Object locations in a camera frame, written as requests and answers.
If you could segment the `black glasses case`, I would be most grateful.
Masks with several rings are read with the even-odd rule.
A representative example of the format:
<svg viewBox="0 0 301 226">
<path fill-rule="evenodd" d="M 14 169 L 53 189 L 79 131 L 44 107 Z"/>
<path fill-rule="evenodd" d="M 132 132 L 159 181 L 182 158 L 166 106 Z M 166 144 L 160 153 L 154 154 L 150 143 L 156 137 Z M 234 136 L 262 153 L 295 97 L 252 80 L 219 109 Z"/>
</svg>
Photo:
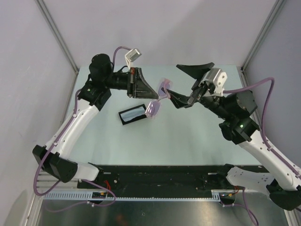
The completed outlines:
<svg viewBox="0 0 301 226">
<path fill-rule="evenodd" d="M 145 104 L 137 105 L 135 107 L 126 109 L 124 111 L 118 112 L 119 118 L 122 125 L 127 125 L 142 119 L 147 118 Z"/>
</svg>

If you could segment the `pink purple sunglasses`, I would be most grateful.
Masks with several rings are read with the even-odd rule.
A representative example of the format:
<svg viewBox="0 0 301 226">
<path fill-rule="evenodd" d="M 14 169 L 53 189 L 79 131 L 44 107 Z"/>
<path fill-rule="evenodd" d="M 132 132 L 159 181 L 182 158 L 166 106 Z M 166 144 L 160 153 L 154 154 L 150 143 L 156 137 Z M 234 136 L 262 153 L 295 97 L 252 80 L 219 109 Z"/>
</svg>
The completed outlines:
<svg viewBox="0 0 301 226">
<path fill-rule="evenodd" d="M 149 104 L 145 110 L 146 117 L 154 118 L 160 110 L 161 101 L 164 99 L 171 98 L 170 94 L 167 91 L 168 89 L 170 89 L 171 85 L 172 85 L 171 81 L 166 78 L 164 78 L 160 82 L 160 84 L 158 86 L 158 91 L 157 91 L 158 99 L 153 99 L 149 102 Z"/>
</svg>

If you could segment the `light blue cleaning cloth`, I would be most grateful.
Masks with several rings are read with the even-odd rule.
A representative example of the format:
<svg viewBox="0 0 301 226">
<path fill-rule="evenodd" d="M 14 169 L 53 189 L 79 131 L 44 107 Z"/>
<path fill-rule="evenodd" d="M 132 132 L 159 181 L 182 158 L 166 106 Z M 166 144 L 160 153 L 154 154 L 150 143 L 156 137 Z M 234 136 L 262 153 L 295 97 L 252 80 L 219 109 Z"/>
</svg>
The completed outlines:
<svg viewBox="0 0 301 226">
<path fill-rule="evenodd" d="M 120 114 L 124 123 L 129 123 L 146 118 L 145 109 L 143 106 L 125 111 Z"/>
</svg>

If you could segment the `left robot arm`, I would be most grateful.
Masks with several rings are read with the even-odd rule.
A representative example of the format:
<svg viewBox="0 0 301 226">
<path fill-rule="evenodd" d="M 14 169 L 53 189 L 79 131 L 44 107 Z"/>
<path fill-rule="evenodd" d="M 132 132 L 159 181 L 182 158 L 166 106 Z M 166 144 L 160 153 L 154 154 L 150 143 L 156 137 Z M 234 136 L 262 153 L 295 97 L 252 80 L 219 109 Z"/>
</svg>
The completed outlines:
<svg viewBox="0 0 301 226">
<path fill-rule="evenodd" d="M 157 99 L 157 92 L 146 82 L 141 68 L 133 67 L 140 54 L 133 49 L 125 55 L 127 72 L 114 72 L 113 62 L 107 54 L 95 55 L 89 65 L 84 86 L 75 94 L 73 112 L 56 134 L 44 145 L 35 146 L 32 153 L 41 169 L 67 183 L 72 179 L 85 179 L 93 188 L 103 185 L 104 177 L 90 163 L 69 159 L 71 151 L 85 127 L 101 111 L 111 96 L 111 89 L 125 90 L 128 97 Z"/>
</svg>

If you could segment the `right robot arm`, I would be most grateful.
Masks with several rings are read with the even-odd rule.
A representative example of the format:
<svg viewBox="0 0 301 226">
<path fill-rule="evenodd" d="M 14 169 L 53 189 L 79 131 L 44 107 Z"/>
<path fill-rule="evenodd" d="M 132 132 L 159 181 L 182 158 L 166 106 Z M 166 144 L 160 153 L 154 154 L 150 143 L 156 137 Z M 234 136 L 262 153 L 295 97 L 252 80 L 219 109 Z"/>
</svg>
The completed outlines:
<svg viewBox="0 0 301 226">
<path fill-rule="evenodd" d="M 223 137 L 249 152 L 267 173 L 246 171 L 226 165 L 217 177 L 222 189 L 231 185 L 250 188 L 268 196 L 284 210 L 295 210 L 301 205 L 301 169 L 289 160 L 266 137 L 264 125 L 251 115 L 257 109 L 252 86 L 226 90 L 227 74 L 213 63 L 205 65 L 177 65 L 195 80 L 189 96 L 167 89 L 167 95 L 178 109 L 200 103 L 222 119 L 219 127 Z"/>
</svg>

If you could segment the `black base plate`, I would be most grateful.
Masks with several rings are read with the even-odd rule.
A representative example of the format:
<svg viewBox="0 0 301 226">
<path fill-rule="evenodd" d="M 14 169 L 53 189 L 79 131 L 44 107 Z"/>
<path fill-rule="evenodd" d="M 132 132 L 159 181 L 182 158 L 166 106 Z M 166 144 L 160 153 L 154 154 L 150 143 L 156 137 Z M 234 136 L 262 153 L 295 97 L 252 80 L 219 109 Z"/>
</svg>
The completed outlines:
<svg viewBox="0 0 301 226">
<path fill-rule="evenodd" d="M 99 165 L 94 183 L 117 201 L 213 201 L 234 196 L 235 188 L 265 189 L 273 177 L 262 166 Z"/>
</svg>

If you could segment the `right aluminium corner post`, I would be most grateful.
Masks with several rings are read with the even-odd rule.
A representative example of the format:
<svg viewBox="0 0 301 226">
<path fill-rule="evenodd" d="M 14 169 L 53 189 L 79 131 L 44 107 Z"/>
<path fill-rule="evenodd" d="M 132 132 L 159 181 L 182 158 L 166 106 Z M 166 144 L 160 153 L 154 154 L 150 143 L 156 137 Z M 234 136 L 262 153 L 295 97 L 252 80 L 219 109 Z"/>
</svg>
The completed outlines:
<svg viewBox="0 0 301 226">
<path fill-rule="evenodd" d="M 271 30 L 272 26 L 274 25 L 275 21 L 277 20 L 286 3 L 286 0 L 277 0 L 273 5 L 250 51 L 248 52 L 243 64 L 240 67 L 242 72 L 246 70 L 252 59 L 256 56 L 259 48 L 264 43 L 269 31 Z"/>
</svg>

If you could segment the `aluminium corner post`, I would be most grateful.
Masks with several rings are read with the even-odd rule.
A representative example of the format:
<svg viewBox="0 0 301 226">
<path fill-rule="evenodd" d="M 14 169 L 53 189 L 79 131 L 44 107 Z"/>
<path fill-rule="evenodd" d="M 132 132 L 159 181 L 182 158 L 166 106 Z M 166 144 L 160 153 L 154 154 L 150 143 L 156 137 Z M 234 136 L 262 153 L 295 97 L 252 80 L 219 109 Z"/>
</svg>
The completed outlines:
<svg viewBox="0 0 301 226">
<path fill-rule="evenodd" d="M 271 30 L 272 26 L 274 25 L 275 21 L 277 20 L 286 3 L 286 0 L 277 0 L 273 5 L 250 51 L 248 52 L 243 64 L 240 67 L 242 72 L 246 70 L 252 59 L 256 56 L 259 48 L 264 43 L 269 31 Z"/>
<path fill-rule="evenodd" d="M 42 16 L 44 17 L 49 29 L 51 30 L 55 40 L 57 41 L 58 46 L 60 47 L 61 51 L 63 52 L 65 58 L 67 59 L 69 65 L 71 66 L 73 72 L 78 74 L 79 67 L 75 63 L 75 60 L 61 34 L 59 28 L 53 19 L 51 12 L 49 11 L 46 3 L 44 0 L 35 0 L 36 5 L 38 6 Z"/>
</svg>

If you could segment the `left aluminium corner post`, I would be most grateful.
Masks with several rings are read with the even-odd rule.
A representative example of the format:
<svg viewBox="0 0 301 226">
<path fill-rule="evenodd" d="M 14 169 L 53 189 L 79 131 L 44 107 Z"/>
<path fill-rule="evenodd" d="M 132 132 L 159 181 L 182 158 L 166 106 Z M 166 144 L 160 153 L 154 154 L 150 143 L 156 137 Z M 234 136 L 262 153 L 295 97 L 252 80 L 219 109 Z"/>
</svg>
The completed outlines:
<svg viewBox="0 0 301 226">
<path fill-rule="evenodd" d="M 51 12 L 49 11 L 46 3 L 44 0 L 35 0 L 36 5 L 38 6 L 42 16 L 44 17 L 49 29 L 51 30 L 55 40 L 57 41 L 58 46 L 60 47 L 61 51 L 63 52 L 65 58 L 67 59 L 69 65 L 71 66 L 73 72 L 78 74 L 79 67 L 75 63 L 75 60 L 61 34 L 59 28 L 53 19 Z"/>
</svg>

